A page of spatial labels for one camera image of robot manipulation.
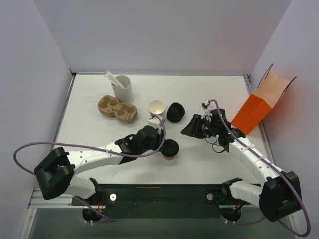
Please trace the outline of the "black plastic cup lid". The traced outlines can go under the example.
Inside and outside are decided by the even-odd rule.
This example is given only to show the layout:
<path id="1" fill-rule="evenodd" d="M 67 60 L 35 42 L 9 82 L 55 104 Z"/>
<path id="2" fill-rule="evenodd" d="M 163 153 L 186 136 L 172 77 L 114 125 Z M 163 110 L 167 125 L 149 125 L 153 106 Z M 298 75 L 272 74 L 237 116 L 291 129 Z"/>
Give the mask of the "black plastic cup lid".
<path id="1" fill-rule="evenodd" d="M 179 152 L 179 145 L 175 140 L 167 139 L 161 148 L 161 153 L 166 158 L 173 158 Z"/>

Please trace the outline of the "single brown paper cup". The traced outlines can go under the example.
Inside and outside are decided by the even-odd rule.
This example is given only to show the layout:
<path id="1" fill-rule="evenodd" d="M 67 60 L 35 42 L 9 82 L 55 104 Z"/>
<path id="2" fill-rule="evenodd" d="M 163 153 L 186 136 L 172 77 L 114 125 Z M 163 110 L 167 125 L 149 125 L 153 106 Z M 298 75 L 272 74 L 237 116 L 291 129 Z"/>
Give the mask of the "single brown paper cup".
<path id="1" fill-rule="evenodd" d="M 175 159 L 175 156 L 163 156 L 163 158 L 167 161 L 171 161 Z"/>

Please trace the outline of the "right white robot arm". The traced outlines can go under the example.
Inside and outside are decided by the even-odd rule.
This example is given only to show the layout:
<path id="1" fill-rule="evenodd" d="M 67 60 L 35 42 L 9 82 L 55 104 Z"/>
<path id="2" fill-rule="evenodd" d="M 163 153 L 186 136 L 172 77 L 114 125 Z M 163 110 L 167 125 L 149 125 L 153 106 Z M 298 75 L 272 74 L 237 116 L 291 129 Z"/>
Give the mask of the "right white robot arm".
<path id="1" fill-rule="evenodd" d="M 194 114 L 181 134 L 198 139 L 215 138 L 224 150 L 236 157 L 257 179 L 253 185 L 240 178 L 222 184 L 221 197 L 226 203 L 236 199 L 258 206 L 271 222 L 301 210 L 300 182 L 294 172 L 285 172 L 270 162 L 237 128 L 226 119 L 225 109 L 211 109 L 208 114 Z"/>

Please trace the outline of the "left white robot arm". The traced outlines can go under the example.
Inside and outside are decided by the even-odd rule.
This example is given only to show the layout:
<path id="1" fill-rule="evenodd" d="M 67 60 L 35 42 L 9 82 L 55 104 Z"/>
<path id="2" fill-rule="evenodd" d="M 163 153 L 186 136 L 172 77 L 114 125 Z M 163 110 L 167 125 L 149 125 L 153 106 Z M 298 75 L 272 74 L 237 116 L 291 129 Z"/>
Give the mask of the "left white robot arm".
<path id="1" fill-rule="evenodd" d="M 97 204 L 101 191 L 94 178 L 84 179 L 80 173 L 108 165 L 120 165 L 145 157 L 148 151 L 161 151 L 165 142 L 163 129 L 145 126 L 136 134 L 119 139 L 98 150 L 67 152 L 63 147 L 52 150 L 34 169 L 44 199 L 62 194 L 79 196 L 89 204 Z"/>

